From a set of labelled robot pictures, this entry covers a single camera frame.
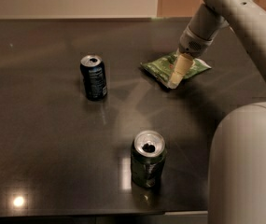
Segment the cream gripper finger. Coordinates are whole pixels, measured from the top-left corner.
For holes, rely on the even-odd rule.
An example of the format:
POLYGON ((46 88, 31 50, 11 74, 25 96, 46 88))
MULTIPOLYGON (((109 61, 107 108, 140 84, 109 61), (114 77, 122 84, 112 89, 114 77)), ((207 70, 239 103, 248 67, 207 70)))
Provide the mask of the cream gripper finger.
POLYGON ((182 53, 177 56, 174 64, 174 69, 167 83, 170 89, 176 89, 180 84, 185 74, 194 64, 194 59, 187 53, 182 53))

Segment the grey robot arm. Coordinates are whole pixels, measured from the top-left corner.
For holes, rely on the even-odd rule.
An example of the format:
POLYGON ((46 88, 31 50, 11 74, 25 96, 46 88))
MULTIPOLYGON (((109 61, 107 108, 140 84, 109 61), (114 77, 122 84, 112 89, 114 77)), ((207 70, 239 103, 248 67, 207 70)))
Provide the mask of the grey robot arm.
POLYGON ((230 112, 215 130, 209 154, 208 224, 266 224, 266 10, 254 0, 203 0, 183 32, 176 68, 203 55, 230 26, 249 63, 235 59, 234 85, 252 102, 230 112))

